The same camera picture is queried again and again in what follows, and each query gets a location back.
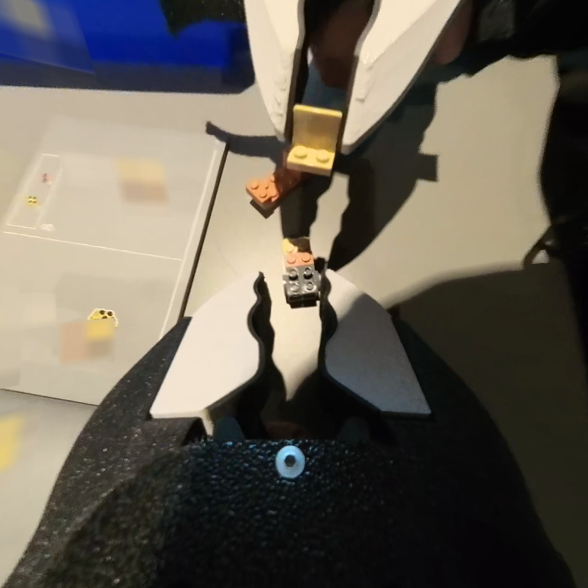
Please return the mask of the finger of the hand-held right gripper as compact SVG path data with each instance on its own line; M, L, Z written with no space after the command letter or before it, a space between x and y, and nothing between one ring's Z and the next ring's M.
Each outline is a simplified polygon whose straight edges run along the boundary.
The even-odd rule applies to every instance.
M309 143L296 121L307 82L305 1L246 1L254 76L278 139Z
M463 1L375 1L357 41L346 92L342 153L386 119L421 73Z

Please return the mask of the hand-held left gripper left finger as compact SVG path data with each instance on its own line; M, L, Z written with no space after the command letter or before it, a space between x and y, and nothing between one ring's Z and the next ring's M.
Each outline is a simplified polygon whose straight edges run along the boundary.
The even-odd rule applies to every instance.
M196 418L213 433L218 418L272 363L271 299L264 274L248 272L190 318L151 405L151 418Z

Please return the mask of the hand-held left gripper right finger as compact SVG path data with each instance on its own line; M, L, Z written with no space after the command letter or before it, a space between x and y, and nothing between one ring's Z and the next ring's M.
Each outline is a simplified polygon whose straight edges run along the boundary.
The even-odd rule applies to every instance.
M431 416L386 309L333 270L321 288L319 364L327 378L384 415Z

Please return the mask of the blue plastic bin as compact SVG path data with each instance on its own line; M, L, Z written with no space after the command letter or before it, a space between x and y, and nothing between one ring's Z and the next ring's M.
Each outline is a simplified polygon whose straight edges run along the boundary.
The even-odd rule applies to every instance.
M161 1L1 1L1 84L239 93L254 83L246 26L173 35Z

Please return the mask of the tan bracket brick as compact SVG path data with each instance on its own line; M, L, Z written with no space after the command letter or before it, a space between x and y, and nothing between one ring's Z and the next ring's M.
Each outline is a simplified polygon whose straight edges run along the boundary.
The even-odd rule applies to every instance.
M286 168L300 173L330 176L334 166L342 112L296 104Z

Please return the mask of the small tan grey brick assembly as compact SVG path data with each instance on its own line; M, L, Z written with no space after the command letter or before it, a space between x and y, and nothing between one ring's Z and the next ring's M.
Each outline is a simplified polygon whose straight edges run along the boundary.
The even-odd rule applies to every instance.
M282 241L285 300L291 308L313 306L320 299L320 271L308 237Z

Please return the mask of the orange toy brick assembly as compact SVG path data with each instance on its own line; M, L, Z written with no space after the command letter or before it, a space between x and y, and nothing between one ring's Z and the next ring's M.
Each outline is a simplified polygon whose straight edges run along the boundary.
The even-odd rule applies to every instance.
M287 168L276 168L262 178L246 184L251 205L262 217L270 217L281 203L304 181L304 173Z

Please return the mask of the person's right forearm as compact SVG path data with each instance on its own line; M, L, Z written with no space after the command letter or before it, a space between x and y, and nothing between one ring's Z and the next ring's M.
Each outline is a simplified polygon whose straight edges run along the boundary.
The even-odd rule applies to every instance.
M474 7L473 62L550 55L564 72L587 70L587 1L475 1Z

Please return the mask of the grey desk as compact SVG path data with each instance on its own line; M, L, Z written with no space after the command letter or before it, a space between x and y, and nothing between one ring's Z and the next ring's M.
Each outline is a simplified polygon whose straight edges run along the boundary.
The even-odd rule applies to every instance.
M548 536L587 587L587 376L562 264L523 258L546 229L539 187L545 128L557 86L550 58L506 59L473 77L416 90L381 129L358 171L320 197L314 251L327 256L351 180L373 174L377 237L341 274L401 319L489 411L521 467ZM237 94L1 87L1 210L42 135L60 116L165 130L270 133L258 90ZM231 139L187 312L242 272L261 270L272 293L273 358L283 376L268 417L320 424L317 308L293 310L281 286L279 214L264 219L243 195L273 167ZM1 585L39 522L74 433L92 407L1 392L1 412L25 413L23 453L1 473Z

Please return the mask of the grey instruction booklet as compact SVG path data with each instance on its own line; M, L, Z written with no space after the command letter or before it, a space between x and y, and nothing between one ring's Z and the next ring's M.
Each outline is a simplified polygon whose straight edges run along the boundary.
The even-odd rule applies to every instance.
M226 143L64 116L1 221L1 389L99 404L183 316Z

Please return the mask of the person's dark clothing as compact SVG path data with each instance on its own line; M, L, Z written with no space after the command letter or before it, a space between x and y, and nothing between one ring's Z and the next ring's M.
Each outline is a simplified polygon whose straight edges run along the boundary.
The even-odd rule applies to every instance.
M567 261L587 266L587 65L562 65L546 135L540 183Z

